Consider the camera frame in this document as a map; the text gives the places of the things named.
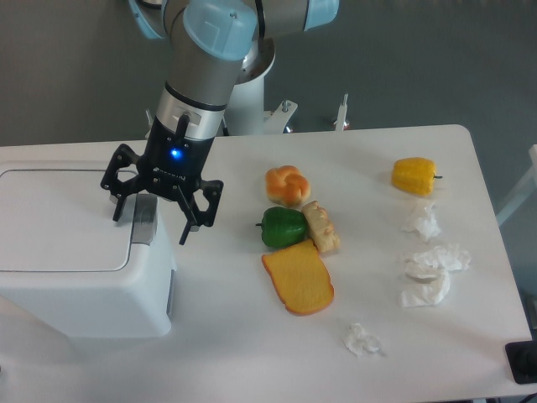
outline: white tissue paper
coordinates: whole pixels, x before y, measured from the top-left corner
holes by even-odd
[[[343,338],[345,346],[357,357],[362,357],[363,352],[381,353],[380,340],[370,335],[360,323],[353,323]]]
[[[470,267],[472,256],[458,243],[448,243],[447,245],[435,246],[427,252],[408,255],[405,260],[408,262],[407,269],[410,273],[416,272],[416,266],[429,273],[432,273],[430,269],[443,269],[452,272],[467,270]]]
[[[445,270],[440,270],[440,276],[430,283],[409,285],[401,293],[399,304],[403,308],[436,305],[444,299],[449,290],[450,276]]]
[[[434,205],[433,200],[419,199],[401,229],[407,233],[417,231],[421,240],[426,243],[438,236],[441,230],[433,212]]]

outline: gray floor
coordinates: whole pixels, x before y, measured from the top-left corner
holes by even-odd
[[[496,207],[537,144],[537,2],[341,0],[336,21],[276,40],[266,106],[297,131],[459,123]],[[141,139],[170,48],[125,0],[0,3],[0,145]],[[537,193],[502,228],[523,295],[537,295]]]

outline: yellow bell pepper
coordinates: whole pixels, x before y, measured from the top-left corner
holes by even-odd
[[[434,161],[414,157],[395,161],[392,171],[392,185],[402,191],[415,195],[427,196],[433,191],[436,176]]]

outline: fake bread roll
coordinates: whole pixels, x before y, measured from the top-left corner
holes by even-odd
[[[282,206],[298,206],[310,197],[310,183],[293,165],[268,170],[265,181],[268,198]]]
[[[334,224],[328,219],[326,210],[319,206],[317,201],[303,206],[302,213],[308,222],[310,236],[319,252],[324,253],[339,248],[340,239],[334,230]]]

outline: green bell pepper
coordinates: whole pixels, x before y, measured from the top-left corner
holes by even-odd
[[[286,248],[304,240],[308,222],[304,214],[285,207],[270,207],[257,224],[263,243],[271,248]]]

